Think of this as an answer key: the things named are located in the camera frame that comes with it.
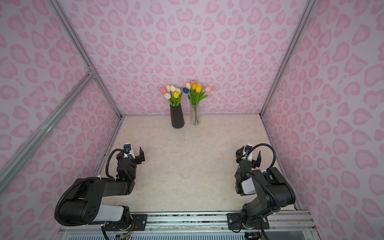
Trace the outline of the black cone vase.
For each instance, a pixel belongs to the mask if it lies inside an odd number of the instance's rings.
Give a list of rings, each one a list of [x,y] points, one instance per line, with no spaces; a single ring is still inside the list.
[[[179,104],[177,107],[170,106],[171,124],[173,128],[180,129],[185,125],[182,105]]]

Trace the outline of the clear glass vase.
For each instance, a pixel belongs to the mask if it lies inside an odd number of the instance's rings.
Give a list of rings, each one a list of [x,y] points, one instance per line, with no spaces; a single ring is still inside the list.
[[[197,126],[201,123],[200,117],[200,105],[190,104],[190,123],[194,126]]]

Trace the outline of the deep pink tulip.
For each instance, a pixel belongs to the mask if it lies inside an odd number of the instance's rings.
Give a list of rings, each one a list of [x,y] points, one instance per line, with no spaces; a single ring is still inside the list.
[[[164,96],[165,93],[169,93],[165,87],[161,87],[161,88],[160,88],[160,91],[161,91],[161,93],[163,94],[163,96]]]

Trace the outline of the light pink tulip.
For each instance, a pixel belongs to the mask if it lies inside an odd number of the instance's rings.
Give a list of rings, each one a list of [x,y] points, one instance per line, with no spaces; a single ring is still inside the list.
[[[199,101],[203,100],[204,98],[208,97],[208,93],[210,93],[212,91],[212,87],[206,87],[205,88],[205,91],[204,92],[201,92],[200,94],[200,97],[199,97]]]

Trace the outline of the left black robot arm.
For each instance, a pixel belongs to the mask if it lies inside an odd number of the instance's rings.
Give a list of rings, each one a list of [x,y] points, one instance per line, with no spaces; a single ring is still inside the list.
[[[135,155],[131,144],[114,149],[110,156],[117,157],[117,175],[77,179],[59,198],[55,207],[55,220],[62,226],[102,225],[105,231],[132,231],[135,221],[129,207],[102,204],[104,197],[130,195],[135,186],[137,166],[145,161],[143,150]]]

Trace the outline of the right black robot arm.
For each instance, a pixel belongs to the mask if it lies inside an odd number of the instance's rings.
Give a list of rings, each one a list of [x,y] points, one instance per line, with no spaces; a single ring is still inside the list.
[[[256,160],[253,159],[253,152],[259,147],[267,147],[273,154],[270,166],[263,171],[260,170],[261,153],[258,153]],[[244,204],[238,214],[227,214],[229,230],[234,233],[245,229],[264,231],[269,228],[268,216],[296,202],[293,188],[275,167],[276,159],[273,147],[265,143],[246,145],[236,151],[236,193],[255,198]]]

